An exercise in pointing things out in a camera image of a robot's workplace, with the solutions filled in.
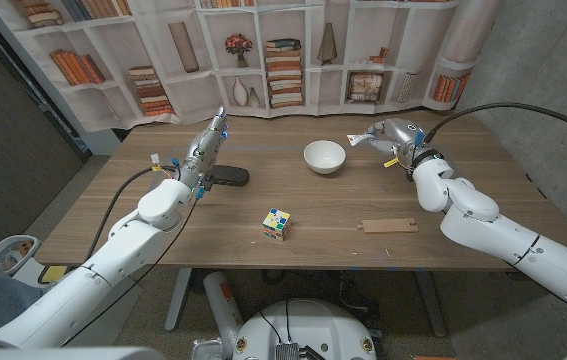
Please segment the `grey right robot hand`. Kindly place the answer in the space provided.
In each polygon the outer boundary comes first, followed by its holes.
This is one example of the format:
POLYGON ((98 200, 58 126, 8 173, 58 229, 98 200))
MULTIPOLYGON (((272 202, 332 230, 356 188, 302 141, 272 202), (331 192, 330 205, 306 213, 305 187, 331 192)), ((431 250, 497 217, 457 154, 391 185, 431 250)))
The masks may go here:
POLYGON ((425 133, 413 121, 390 118, 371 125, 366 131, 370 135, 369 144, 381 153, 393 155, 408 174, 412 174, 418 164, 433 154, 426 146, 425 133))

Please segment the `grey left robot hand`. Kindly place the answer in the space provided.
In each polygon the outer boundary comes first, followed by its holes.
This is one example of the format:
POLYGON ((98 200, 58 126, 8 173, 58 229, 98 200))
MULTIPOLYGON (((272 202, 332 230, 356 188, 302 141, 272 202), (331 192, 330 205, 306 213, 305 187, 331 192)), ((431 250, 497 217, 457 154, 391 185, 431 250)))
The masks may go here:
POLYGON ((222 143, 228 137, 227 128, 225 108, 221 106, 210 124, 190 143, 180 165, 180 182, 194 188, 200 178, 209 173, 222 143))

